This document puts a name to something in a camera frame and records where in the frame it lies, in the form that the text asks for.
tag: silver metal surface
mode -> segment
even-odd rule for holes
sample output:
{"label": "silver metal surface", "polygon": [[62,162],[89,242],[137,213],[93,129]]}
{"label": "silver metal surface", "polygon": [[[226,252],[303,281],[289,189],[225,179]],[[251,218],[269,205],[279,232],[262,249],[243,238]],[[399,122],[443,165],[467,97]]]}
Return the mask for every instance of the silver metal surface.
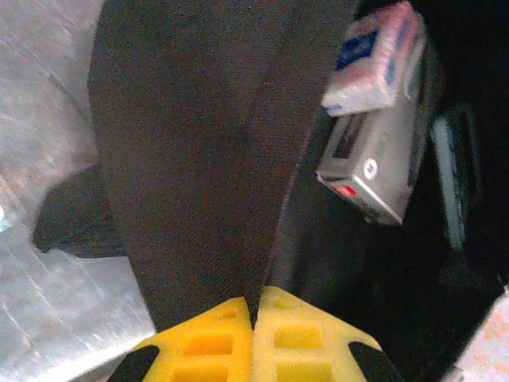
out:
{"label": "silver metal surface", "polygon": [[2,0],[0,381],[82,376],[154,333],[127,258],[41,254],[45,193],[96,158],[86,78],[102,0]]}

